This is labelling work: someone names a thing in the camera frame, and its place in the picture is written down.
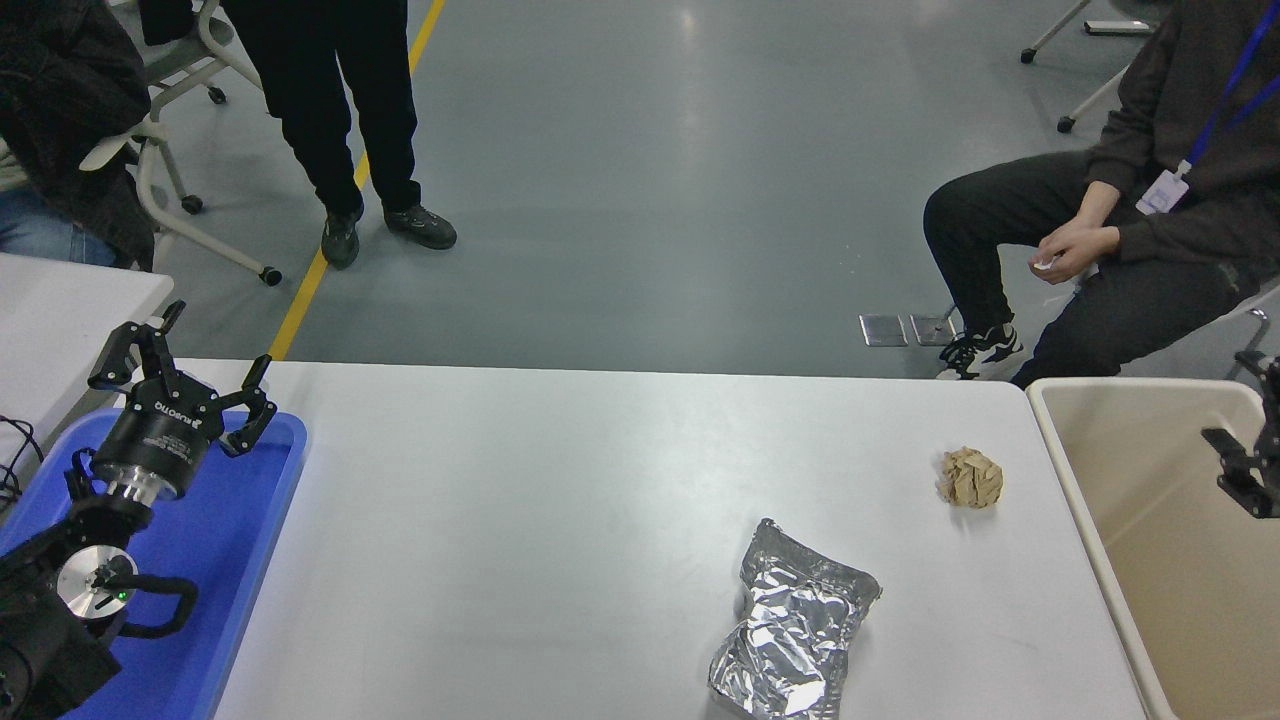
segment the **hand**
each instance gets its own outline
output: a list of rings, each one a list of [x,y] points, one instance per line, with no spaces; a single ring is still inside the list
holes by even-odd
[[[1080,218],[1073,218],[1039,242],[1039,250],[1027,265],[1039,279],[1059,284],[1083,273],[1098,258],[1116,251],[1120,231],[1100,228]],[[1036,265],[1050,265],[1041,269]]]

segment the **sneaker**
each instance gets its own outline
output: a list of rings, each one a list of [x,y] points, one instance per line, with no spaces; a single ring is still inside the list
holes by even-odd
[[[360,236],[356,233],[356,223],[365,214],[365,205],[361,204],[355,213],[329,213],[324,222],[324,233],[320,236],[320,252],[334,270],[344,270],[356,261],[360,255]]]
[[[947,364],[940,380],[991,380],[1020,366],[1027,351],[1014,325],[1005,323],[983,334],[960,333],[938,359]]]
[[[448,220],[421,205],[403,213],[385,213],[384,218],[392,232],[431,250],[448,250],[458,241],[458,233]]]

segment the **black pants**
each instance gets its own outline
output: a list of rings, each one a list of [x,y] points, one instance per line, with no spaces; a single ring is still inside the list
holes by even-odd
[[[343,78],[383,208],[416,205],[407,0],[228,0],[225,6],[262,77],[268,109],[325,208],[351,213],[361,202]]]
[[[1056,152],[965,176],[929,197],[924,236],[966,329],[1012,320],[996,247],[1034,247],[1071,219],[1084,197],[1084,152]],[[1121,199],[1106,224],[1139,220],[1135,200]],[[1257,293],[1276,268],[1271,259],[1105,259],[1044,328],[1012,382],[1027,387],[1039,378],[1115,375],[1120,365],[1172,345]]]

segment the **gray floor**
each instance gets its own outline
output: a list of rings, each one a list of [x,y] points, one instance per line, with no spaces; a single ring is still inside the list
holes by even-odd
[[[412,35],[429,0],[410,4]],[[1073,136],[1053,124],[1139,41],[1073,23],[1019,64],[1066,5],[453,0],[415,76],[416,147],[426,204],[461,241],[424,250],[366,215],[360,259],[325,274],[288,359],[932,377],[936,348],[868,348],[858,315],[947,306],[919,229],[940,183],[1097,137],[1101,110]],[[160,269],[189,304],[179,354],[250,357],[323,213],[257,91],[219,85],[230,104],[196,92],[161,118],[207,202],[195,222],[287,279],[180,243]],[[1010,251],[1006,282],[1034,340],[1065,291],[1027,255]],[[1220,377],[1252,329],[1208,328],[1128,372]]]

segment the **plastic container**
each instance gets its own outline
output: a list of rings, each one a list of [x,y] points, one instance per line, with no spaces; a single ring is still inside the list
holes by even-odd
[[[99,410],[67,428],[0,528],[0,552],[63,519],[70,509],[63,471],[72,454],[97,447],[118,414]],[[227,413],[227,425],[239,427],[244,418]],[[116,638],[111,655],[124,669],[63,717],[212,717],[302,473],[306,438],[301,420],[278,414],[252,452],[230,459],[210,448],[187,496],[156,502],[155,519],[133,536],[129,555],[143,573],[193,580],[200,588],[195,611],[166,638]],[[129,620],[159,624],[173,606],[172,598],[140,594],[128,606]]]
[[[1262,405],[1217,380],[1069,378],[1028,388],[1148,716],[1280,719],[1280,520],[1217,487],[1201,438],[1252,448]]]

